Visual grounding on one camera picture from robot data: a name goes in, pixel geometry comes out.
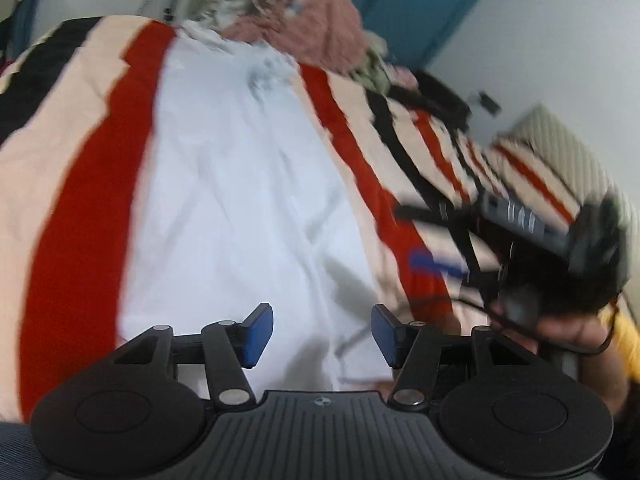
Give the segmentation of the person's right hand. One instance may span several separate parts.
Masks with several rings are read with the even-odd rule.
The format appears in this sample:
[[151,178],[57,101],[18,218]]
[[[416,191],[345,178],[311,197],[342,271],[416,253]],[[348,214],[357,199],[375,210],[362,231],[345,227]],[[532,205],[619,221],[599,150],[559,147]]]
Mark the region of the person's right hand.
[[[608,336],[603,322],[610,319],[610,312],[546,316],[539,320],[537,333],[582,349],[596,350]],[[628,318],[620,320],[608,348],[579,360],[579,380],[600,396],[617,420],[639,421],[639,333]]]

